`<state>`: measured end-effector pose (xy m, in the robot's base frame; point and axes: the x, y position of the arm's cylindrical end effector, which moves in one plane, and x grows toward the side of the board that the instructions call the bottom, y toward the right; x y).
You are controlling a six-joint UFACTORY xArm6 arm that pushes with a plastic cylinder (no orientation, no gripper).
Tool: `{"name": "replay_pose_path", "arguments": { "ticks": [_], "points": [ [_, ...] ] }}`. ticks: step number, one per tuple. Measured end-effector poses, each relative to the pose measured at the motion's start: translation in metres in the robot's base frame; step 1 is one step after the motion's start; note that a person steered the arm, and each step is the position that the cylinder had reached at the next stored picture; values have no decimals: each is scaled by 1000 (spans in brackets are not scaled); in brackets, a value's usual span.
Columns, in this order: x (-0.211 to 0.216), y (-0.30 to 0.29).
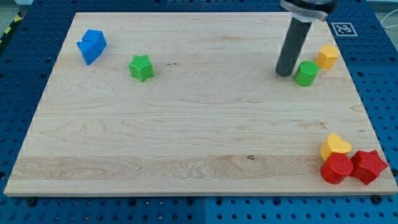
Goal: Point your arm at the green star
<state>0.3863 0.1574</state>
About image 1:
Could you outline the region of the robot arm flange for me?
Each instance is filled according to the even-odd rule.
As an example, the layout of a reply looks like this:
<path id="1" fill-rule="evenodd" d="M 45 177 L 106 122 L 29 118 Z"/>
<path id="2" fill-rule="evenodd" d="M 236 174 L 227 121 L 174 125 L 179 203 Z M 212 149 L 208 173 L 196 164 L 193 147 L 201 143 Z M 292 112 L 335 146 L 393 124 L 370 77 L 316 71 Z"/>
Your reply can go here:
<path id="1" fill-rule="evenodd" d="M 338 0 L 280 0 L 280 7 L 301 22 L 326 21 L 337 4 Z"/>

